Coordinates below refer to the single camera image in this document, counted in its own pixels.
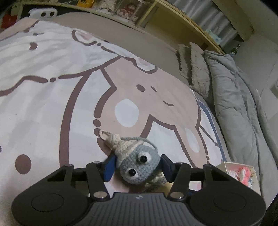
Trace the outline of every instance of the pink fluffy item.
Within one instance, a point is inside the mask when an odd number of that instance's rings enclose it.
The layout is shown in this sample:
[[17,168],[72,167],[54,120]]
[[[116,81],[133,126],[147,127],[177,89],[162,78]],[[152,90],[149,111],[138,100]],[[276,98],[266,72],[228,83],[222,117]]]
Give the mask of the pink fluffy item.
[[251,177],[251,171],[248,167],[244,166],[237,171],[239,181],[244,185],[248,186],[248,181]]

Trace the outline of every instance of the cartoon print bedsheet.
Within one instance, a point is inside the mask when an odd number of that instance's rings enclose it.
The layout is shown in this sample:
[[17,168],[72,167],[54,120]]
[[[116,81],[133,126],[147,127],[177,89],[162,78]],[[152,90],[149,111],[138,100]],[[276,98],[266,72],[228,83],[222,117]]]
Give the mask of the cartoon print bedsheet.
[[[0,81],[0,225],[12,225],[16,195],[60,166],[105,160],[99,129],[147,138],[192,167],[225,159],[190,88],[82,30],[37,21],[0,41]],[[130,189],[116,175],[106,186]]]

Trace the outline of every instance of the pink cartoon character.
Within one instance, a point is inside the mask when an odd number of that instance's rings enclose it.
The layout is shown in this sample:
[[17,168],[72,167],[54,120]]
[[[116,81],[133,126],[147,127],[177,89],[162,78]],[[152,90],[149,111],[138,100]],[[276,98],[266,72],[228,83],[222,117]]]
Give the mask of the pink cartoon character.
[[123,9],[117,10],[117,15],[123,18],[126,18],[128,20],[136,21],[138,19],[137,16],[135,16],[134,12],[136,10],[136,6],[134,4],[128,4]]

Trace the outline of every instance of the googly eye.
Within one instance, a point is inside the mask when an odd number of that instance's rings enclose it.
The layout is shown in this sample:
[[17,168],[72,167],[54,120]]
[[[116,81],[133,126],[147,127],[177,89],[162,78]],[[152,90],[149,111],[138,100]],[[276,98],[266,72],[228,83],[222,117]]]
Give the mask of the googly eye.
[[151,159],[152,157],[147,151],[142,151],[138,154],[138,160],[140,163],[148,163]]
[[129,180],[134,180],[138,177],[138,173],[136,172],[135,169],[128,168],[125,172],[125,176]]

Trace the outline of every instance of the screw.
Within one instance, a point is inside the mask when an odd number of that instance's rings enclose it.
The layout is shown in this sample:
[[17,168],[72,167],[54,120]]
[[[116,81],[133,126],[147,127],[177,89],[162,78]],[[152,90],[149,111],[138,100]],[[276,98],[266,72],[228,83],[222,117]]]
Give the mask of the screw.
[[184,197],[184,194],[178,191],[174,191],[170,194],[170,196],[174,199],[181,199]]
[[94,193],[95,198],[105,198],[108,194],[105,191],[97,191]]

